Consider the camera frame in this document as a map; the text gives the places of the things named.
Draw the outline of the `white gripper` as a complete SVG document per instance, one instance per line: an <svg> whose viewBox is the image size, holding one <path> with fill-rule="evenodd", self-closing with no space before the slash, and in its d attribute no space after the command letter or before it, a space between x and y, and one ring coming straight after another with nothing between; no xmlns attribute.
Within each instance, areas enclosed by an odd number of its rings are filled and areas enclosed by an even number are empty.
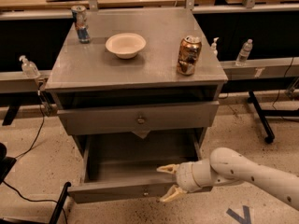
<svg viewBox="0 0 299 224"><path fill-rule="evenodd" d="M156 171L160 173L176 174L178 185L173 185L168 192L160 198L162 203L169 203L185 195L186 192L196 192L202 187L195 182L192 172L193 162L178 164L167 164L159 166Z"/></svg>

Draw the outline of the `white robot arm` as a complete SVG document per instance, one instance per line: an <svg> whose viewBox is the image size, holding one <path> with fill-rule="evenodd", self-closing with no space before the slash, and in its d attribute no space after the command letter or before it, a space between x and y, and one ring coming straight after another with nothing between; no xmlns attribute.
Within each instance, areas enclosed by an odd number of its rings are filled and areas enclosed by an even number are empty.
<svg viewBox="0 0 299 224"><path fill-rule="evenodd" d="M164 203L207 187L249 182L299 210L298 175L258 164L227 147L214 149L207 159L168 164L158 167L157 171L176 179L176 184L160 198Z"/></svg>

